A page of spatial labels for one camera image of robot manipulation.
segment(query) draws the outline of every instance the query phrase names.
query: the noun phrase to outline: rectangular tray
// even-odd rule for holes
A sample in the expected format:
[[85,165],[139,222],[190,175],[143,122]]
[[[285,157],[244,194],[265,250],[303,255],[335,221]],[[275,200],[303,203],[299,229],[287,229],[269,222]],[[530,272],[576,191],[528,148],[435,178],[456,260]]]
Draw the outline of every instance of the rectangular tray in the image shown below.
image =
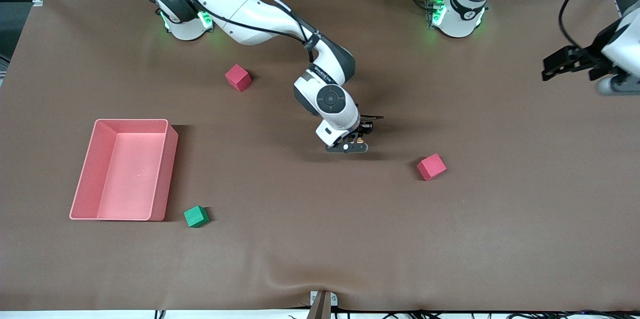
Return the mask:
[[178,133],[165,119],[98,119],[69,218],[162,221]]

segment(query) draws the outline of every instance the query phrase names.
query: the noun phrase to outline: brown table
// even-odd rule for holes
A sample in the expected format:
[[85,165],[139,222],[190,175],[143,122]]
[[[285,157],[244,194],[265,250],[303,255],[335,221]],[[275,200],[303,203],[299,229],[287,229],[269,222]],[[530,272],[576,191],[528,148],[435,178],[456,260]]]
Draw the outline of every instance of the brown table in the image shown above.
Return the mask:
[[[352,52],[384,115],[365,155],[324,152],[295,101],[306,53],[221,30],[167,34],[147,0],[44,0],[0,89],[0,310],[633,310],[640,116],[586,73],[542,82],[562,0],[490,0],[470,37],[411,0],[284,0]],[[588,44],[618,17],[573,0]],[[238,93],[224,73],[254,83]],[[163,222],[71,221],[94,120],[166,118],[180,139]],[[448,171],[419,179],[439,153]],[[183,211],[210,207],[188,228]]]

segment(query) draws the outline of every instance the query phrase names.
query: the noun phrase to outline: green cube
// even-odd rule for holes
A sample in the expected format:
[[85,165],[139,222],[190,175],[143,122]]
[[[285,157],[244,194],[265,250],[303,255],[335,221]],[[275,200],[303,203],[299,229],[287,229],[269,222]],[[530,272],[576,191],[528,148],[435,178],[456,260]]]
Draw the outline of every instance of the green cube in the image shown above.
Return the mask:
[[196,205],[184,212],[184,218],[191,228],[199,228],[209,222],[209,215],[200,205]]

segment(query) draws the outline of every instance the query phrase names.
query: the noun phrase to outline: brown object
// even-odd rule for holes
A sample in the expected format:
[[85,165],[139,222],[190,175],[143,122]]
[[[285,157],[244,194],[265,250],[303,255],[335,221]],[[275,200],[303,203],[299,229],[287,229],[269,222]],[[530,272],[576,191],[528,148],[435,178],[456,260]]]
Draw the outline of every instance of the brown object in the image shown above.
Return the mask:
[[[564,0],[491,0],[463,39],[411,0],[282,1],[355,56],[344,88],[386,116],[368,153],[325,152],[289,38],[179,41],[147,0],[30,10],[0,89],[0,310],[292,308],[321,289],[350,310],[638,308],[638,101],[585,71],[542,82],[567,44],[540,13]],[[564,20],[590,43],[617,18],[571,0]],[[450,64],[425,75],[427,52]],[[258,76],[242,94],[234,64]],[[165,221],[69,219],[105,117],[178,131]],[[423,182],[435,151],[449,170]],[[187,228],[195,205],[214,221]]]

